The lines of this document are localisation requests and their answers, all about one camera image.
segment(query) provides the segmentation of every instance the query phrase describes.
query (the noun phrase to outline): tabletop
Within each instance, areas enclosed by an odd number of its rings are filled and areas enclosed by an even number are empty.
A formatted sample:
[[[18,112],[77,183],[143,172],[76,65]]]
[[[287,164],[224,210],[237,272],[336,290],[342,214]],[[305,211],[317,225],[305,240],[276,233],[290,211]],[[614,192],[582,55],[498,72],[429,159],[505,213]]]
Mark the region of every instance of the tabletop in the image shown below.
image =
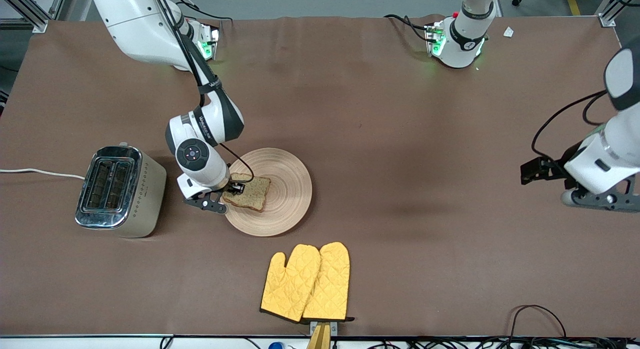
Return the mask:
[[[182,203],[164,133],[198,105],[191,74],[126,57],[100,22],[51,21],[0,118],[0,167],[83,175],[128,142],[167,186],[153,234],[122,239],[74,222],[81,180],[0,176],[0,333],[307,333],[259,312],[270,258],[343,242],[341,335],[505,335],[514,308],[539,304],[570,336],[637,336],[640,216],[565,207],[562,182],[519,172],[551,114],[603,89],[615,32],[497,18],[489,36],[452,69],[391,19],[225,22],[211,66],[246,124],[228,145],[289,151],[313,182],[298,226],[263,238]],[[603,99],[592,116],[612,114]],[[538,146],[558,157],[589,131],[575,108]],[[516,334],[560,332],[532,310]]]

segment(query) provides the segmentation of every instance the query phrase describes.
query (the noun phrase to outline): blue object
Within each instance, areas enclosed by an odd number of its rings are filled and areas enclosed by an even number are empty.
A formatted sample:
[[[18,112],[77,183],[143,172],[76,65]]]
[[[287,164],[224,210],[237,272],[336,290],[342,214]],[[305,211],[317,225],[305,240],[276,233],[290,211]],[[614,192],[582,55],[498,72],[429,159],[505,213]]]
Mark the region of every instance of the blue object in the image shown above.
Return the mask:
[[[283,342],[277,341],[270,343],[269,349],[285,349],[285,346]]]

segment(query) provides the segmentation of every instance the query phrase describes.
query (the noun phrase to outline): yellow oven mitt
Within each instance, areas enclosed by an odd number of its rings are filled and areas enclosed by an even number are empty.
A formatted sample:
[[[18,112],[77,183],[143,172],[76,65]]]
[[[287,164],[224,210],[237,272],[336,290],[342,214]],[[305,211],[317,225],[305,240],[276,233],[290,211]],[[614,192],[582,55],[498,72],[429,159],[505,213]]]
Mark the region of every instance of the yellow oven mitt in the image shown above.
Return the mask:
[[[320,253],[315,246],[298,244],[285,261],[284,253],[271,258],[260,311],[297,323],[318,277]]]
[[[302,317],[308,321],[344,321],[351,264],[342,242],[331,242],[320,249],[320,272]]]

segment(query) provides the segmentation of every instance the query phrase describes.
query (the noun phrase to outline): silver toaster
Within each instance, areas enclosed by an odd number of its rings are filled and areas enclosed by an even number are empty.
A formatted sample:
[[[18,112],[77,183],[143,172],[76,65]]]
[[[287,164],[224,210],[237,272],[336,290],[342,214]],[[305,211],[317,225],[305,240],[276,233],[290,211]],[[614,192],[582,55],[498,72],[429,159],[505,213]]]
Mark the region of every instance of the silver toaster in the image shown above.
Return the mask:
[[[167,171],[141,150],[122,142],[93,156],[75,210],[80,226],[141,238],[153,232]]]

